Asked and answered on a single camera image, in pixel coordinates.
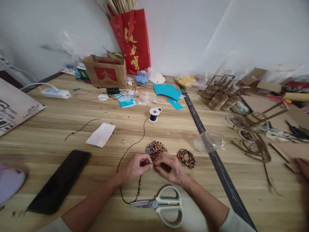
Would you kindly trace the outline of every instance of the smartphone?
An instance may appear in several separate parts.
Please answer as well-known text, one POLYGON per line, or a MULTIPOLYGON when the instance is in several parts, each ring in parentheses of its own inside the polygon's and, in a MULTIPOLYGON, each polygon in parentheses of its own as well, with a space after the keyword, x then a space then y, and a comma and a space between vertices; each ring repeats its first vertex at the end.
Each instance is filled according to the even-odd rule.
POLYGON ((40 214, 53 214, 60 207, 91 154, 73 150, 36 195, 27 210, 40 214))

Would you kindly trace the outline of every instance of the black cord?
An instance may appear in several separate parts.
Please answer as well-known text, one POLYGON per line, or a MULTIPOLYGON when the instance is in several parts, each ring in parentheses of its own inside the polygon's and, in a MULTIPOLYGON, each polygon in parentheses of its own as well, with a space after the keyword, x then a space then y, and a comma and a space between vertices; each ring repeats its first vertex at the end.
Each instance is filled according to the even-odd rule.
MULTIPOLYGON (((143 134, 143 137, 140 139, 140 141, 142 141, 142 139, 143 139, 143 138, 144 138, 144 136, 145 136, 145 123, 146 123, 147 119, 149 119, 149 118, 150 118, 150 117, 146 118, 146 120, 145 120, 145 122, 144 122, 144 125, 143 125, 143 128, 144 128, 144 134, 143 134)), ((138 142, 136 142, 136 143, 133 143, 133 144, 132 144, 132 145, 128 148, 128 150, 129 150, 129 149, 130 149, 133 145, 135 145, 135 144, 139 143, 140 141, 138 141, 138 142)), ((124 156, 126 155, 126 153, 128 152, 128 150, 124 153, 124 155, 122 156, 121 160, 119 161, 119 164, 118 164, 118 167, 117 167, 117 172, 118 172, 118 169, 119 169, 120 163, 121 163, 122 159, 124 158, 124 156)), ((137 196, 136 196, 136 198, 135 198, 135 200, 134 200, 134 201, 132 201, 132 202, 126 202, 126 201, 124 200, 124 198, 123 198, 123 195, 122 195, 121 186, 119 186, 119 189, 120 189, 120 193, 121 193, 121 198, 122 198, 122 200, 124 201, 124 203, 126 203, 126 204, 130 204, 130 203, 136 202, 136 200, 137 200, 137 196)))
POLYGON ((66 138, 65 138, 65 140, 64 141, 66 141, 67 140, 67 138, 70 136, 70 135, 72 135, 72 134, 75 134, 75 133, 77 133, 77 132, 79 132, 79 131, 81 131, 85 126, 87 126, 87 124, 89 123, 89 122, 87 122, 80 130, 78 130, 78 131, 76 131, 76 132, 72 132, 72 133, 70 133, 66 138))
MULTIPOLYGON (((134 86, 133 88, 132 88, 132 90, 134 89, 134 94, 136 93, 136 86, 134 86)), ((111 99, 114 99, 114 100, 118 100, 119 98, 121 98, 123 95, 121 95, 120 97, 118 97, 118 98, 112 98, 111 96, 109 96, 111 99)))

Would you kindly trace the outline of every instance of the clear glass cup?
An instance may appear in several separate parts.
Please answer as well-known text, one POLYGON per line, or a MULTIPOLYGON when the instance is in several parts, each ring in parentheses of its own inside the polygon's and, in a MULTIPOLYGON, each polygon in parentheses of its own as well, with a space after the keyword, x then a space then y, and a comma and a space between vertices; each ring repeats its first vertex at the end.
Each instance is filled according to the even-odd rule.
POLYGON ((226 140, 224 136, 217 131, 207 130, 201 133, 196 139, 194 140, 195 148, 199 152, 207 152, 211 153, 215 150, 221 148, 223 149, 226 140))

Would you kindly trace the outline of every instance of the wooden skewers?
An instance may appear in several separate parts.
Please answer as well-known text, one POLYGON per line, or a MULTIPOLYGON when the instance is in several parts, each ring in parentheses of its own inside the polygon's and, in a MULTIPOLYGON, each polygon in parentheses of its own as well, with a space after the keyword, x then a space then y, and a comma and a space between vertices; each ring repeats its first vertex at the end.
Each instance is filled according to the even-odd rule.
POLYGON ((106 0, 103 7, 93 0, 93 2, 102 10, 108 19, 112 17, 135 10, 136 0, 106 0))

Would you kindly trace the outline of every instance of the white power strip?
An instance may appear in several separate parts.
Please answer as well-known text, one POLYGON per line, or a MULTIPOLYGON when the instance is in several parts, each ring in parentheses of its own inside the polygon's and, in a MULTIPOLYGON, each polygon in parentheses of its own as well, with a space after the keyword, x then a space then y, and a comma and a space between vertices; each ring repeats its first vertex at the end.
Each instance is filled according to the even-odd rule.
POLYGON ((46 89, 41 92, 45 97, 68 99, 71 94, 67 90, 46 89))

